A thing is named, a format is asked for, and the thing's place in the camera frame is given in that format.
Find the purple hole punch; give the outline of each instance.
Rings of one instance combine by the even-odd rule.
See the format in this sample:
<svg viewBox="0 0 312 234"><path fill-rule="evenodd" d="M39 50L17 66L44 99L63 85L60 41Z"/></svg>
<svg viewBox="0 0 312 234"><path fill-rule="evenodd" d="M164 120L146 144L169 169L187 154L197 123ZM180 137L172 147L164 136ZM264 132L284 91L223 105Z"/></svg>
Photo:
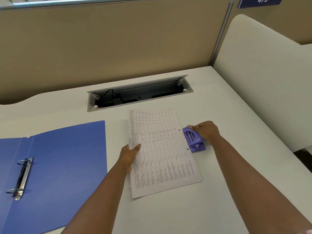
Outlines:
<svg viewBox="0 0 312 234"><path fill-rule="evenodd" d="M200 137L198 132L192 131L188 126L182 130L192 153L206 149L204 143L202 142L204 139Z"/></svg>

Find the paper sheet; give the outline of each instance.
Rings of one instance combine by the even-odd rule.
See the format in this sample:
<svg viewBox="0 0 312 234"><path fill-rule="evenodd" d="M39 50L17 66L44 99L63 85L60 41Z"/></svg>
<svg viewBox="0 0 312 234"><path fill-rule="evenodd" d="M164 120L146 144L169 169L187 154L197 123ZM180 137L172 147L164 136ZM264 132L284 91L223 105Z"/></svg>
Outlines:
<svg viewBox="0 0 312 234"><path fill-rule="evenodd" d="M141 144L130 173L132 197L201 181L174 110L130 110L129 148Z"/></svg>

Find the binder cover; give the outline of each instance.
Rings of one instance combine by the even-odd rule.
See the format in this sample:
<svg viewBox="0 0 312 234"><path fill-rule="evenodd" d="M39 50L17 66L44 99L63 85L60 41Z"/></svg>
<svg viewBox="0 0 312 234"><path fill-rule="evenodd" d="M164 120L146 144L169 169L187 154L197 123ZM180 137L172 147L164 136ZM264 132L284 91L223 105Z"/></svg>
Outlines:
<svg viewBox="0 0 312 234"><path fill-rule="evenodd" d="M0 139L0 233L40 234L65 226L107 174L105 121ZM33 157L24 195L15 201L21 166Z"/></svg>

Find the right hand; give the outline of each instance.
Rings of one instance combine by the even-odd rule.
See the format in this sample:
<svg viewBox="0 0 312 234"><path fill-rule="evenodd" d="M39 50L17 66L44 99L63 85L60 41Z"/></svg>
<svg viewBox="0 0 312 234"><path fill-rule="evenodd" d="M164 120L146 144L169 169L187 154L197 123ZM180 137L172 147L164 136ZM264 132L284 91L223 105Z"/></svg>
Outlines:
<svg viewBox="0 0 312 234"><path fill-rule="evenodd" d="M189 128L198 132L203 139L209 142L214 136L220 135L218 127L212 121L205 121L196 126L189 125Z"/></svg>

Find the number sign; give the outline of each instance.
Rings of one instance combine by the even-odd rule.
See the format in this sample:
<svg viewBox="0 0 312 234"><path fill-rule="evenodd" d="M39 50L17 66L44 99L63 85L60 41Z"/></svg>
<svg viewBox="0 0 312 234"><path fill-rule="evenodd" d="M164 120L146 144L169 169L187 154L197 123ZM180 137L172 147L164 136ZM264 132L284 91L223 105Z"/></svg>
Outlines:
<svg viewBox="0 0 312 234"><path fill-rule="evenodd" d="M238 9L247 7L273 6L279 5L282 0L240 0Z"/></svg>

